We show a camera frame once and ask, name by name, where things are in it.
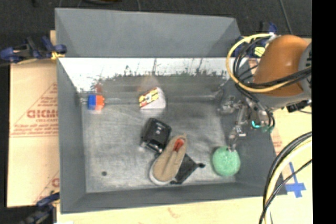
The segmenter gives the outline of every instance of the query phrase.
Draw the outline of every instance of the shoe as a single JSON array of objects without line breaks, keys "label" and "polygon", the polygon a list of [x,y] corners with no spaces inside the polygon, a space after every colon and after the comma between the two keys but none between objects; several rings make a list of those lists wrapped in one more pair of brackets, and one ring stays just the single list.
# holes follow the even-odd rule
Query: shoe
[{"label": "shoe", "polygon": [[186,135],[177,135],[168,142],[149,172],[150,180],[159,186],[169,184],[177,175],[187,148]]}]

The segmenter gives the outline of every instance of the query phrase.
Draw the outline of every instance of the green ball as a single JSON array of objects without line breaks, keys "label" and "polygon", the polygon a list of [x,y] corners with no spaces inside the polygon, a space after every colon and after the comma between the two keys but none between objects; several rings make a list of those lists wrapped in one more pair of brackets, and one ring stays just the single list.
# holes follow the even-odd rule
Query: green ball
[{"label": "green ball", "polygon": [[237,151],[229,151],[227,146],[222,146],[213,154],[212,164],[217,174],[232,176],[239,171],[240,158]]}]

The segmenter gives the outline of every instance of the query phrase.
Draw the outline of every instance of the cardboard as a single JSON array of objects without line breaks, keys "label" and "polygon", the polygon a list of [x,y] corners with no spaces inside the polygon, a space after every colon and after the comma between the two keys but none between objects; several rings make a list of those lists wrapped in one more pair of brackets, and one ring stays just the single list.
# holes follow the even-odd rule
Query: cardboard
[{"label": "cardboard", "polygon": [[59,188],[56,63],[10,68],[7,207],[30,206]]}]

